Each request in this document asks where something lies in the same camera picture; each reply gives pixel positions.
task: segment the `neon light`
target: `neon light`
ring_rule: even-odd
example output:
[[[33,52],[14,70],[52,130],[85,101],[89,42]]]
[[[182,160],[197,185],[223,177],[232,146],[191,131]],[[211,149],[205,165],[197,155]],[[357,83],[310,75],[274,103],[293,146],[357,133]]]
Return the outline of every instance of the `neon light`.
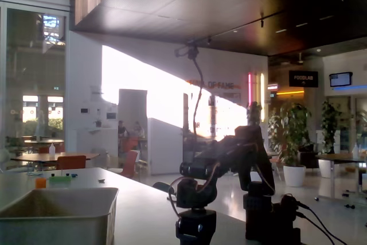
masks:
[[[261,102],[261,121],[265,120],[265,80],[264,74],[260,75],[260,102]]]
[[[348,87],[335,87],[333,90],[350,90],[350,89],[363,89],[367,88],[367,85],[348,86]]]
[[[248,74],[248,104],[252,103],[252,83],[251,83],[251,74]]]
[[[280,93],[277,93],[277,95],[289,95],[289,94],[301,94],[301,93],[304,93],[304,91],[280,92]]]

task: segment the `television screen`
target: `television screen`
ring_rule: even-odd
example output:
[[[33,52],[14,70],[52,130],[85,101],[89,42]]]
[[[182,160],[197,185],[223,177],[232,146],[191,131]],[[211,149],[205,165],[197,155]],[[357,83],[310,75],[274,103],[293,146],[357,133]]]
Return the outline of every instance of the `television screen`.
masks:
[[[343,72],[330,74],[330,86],[331,87],[339,87],[339,86],[347,86],[352,84],[352,72]]]

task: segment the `green object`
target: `green object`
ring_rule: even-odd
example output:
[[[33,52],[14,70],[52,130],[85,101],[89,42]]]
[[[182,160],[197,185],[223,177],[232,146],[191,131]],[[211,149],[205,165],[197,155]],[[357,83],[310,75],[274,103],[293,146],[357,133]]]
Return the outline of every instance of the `green object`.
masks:
[[[280,109],[282,147],[280,158],[286,166],[299,166],[298,149],[310,144],[307,118],[309,110],[299,103],[288,102]]]
[[[273,109],[271,112],[271,116],[268,122],[268,137],[269,137],[269,148],[276,152],[280,153],[282,149],[282,145],[280,144],[280,138],[282,136],[282,132],[280,130],[280,116],[277,115],[276,110]]]
[[[323,149],[322,153],[333,154],[334,153],[334,143],[335,143],[335,132],[338,127],[338,116],[341,112],[336,110],[327,101],[322,104],[322,123],[321,129],[323,134]]]
[[[70,182],[71,176],[51,176],[48,178],[50,182]]]

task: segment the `orange chair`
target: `orange chair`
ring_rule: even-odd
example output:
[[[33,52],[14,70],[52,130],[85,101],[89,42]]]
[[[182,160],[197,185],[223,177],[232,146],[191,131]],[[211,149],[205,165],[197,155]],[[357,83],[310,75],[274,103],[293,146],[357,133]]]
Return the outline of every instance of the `orange chair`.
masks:
[[[41,146],[38,148],[38,153],[40,154],[46,154],[49,153],[50,148],[47,146]]]
[[[57,159],[56,169],[85,169],[86,162],[85,155],[60,156]]]
[[[138,153],[136,151],[130,150],[126,153],[126,160],[123,169],[108,169],[110,172],[117,173],[119,175],[125,176],[132,179],[135,175],[135,163]]]
[[[128,152],[139,143],[139,137],[124,137],[122,138],[122,150]]]
[[[61,153],[61,152],[65,152],[65,145],[63,143],[56,145],[55,146],[55,152],[56,153]]]

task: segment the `glass door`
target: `glass door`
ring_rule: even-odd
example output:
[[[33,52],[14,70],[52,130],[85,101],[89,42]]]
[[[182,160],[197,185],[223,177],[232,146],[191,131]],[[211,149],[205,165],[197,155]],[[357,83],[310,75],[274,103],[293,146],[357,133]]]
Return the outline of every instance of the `glass door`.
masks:
[[[68,13],[12,3],[1,8],[1,141],[64,139]]]
[[[335,109],[341,112],[341,115],[338,118],[338,130],[340,130],[340,153],[348,153],[352,149],[350,147],[350,97],[329,97],[327,100]]]

